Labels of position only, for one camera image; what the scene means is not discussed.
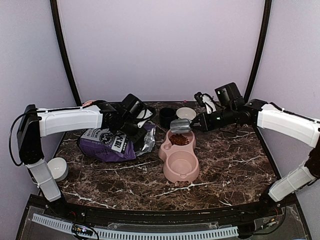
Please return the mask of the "pink double pet bowl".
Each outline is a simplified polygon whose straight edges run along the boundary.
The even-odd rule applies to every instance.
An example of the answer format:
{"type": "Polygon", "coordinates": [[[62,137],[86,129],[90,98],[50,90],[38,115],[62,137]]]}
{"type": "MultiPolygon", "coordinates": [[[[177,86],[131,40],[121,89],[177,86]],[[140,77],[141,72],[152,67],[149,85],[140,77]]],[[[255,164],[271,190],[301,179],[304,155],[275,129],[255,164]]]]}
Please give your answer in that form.
{"type": "Polygon", "coordinates": [[[183,133],[182,136],[187,139],[187,144],[176,145],[170,140],[173,135],[170,130],[166,133],[158,151],[158,157],[163,161],[163,174],[174,184],[192,183],[200,172],[199,161],[194,153],[196,137],[192,131],[183,133]]]}

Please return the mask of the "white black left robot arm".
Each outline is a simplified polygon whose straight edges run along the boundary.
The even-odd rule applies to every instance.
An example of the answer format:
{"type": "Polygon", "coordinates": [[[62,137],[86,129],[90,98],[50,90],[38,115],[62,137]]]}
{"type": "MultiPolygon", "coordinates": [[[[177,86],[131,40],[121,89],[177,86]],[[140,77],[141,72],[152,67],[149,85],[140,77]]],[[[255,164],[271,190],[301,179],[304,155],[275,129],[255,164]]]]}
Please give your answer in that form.
{"type": "Polygon", "coordinates": [[[111,133],[125,134],[133,143],[144,138],[144,124],[153,117],[151,110],[136,96],[128,94],[116,104],[95,100],[83,106],[65,108],[26,107],[14,122],[19,122],[17,146],[20,162],[17,167],[27,167],[51,210],[60,218],[67,218],[70,206],[63,197],[45,161],[42,138],[63,132],[84,129],[108,129],[111,133]]]}

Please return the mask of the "purple pet food bag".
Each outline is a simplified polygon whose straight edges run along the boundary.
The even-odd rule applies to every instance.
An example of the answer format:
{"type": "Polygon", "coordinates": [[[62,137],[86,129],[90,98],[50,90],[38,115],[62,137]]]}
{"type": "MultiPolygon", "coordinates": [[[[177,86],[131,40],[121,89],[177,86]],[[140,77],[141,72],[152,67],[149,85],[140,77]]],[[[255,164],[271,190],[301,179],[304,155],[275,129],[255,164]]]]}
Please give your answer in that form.
{"type": "Polygon", "coordinates": [[[152,152],[156,143],[156,125],[147,122],[143,128],[146,135],[133,143],[123,133],[111,133],[108,129],[88,129],[77,140],[81,152],[105,163],[120,163],[134,160],[152,152]]]}

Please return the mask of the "metal food scoop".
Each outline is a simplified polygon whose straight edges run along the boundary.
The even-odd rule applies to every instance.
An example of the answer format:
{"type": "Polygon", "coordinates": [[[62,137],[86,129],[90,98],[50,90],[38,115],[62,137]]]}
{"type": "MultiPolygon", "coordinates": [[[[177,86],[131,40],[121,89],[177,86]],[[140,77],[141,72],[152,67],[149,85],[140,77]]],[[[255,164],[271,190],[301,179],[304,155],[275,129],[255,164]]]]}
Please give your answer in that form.
{"type": "Polygon", "coordinates": [[[170,130],[173,134],[186,134],[192,131],[192,121],[188,118],[176,119],[170,123],[170,130]]]}

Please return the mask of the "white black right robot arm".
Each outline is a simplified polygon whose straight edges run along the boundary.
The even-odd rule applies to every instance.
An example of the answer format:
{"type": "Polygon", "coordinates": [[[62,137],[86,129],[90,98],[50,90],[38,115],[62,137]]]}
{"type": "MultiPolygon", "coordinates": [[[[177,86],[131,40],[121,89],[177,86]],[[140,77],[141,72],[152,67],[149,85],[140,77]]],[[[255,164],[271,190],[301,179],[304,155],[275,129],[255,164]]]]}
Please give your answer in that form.
{"type": "Polygon", "coordinates": [[[266,217],[275,203],[320,178],[320,121],[285,110],[273,102],[260,99],[245,101],[234,82],[215,89],[218,102],[207,93],[194,95],[206,108],[191,122],[191,128],[209,132],[228,125],[252,125],[294,138],[311,147],[311,151],[296,169],[272,183],[255,205],[255,213],[266,217]]]}

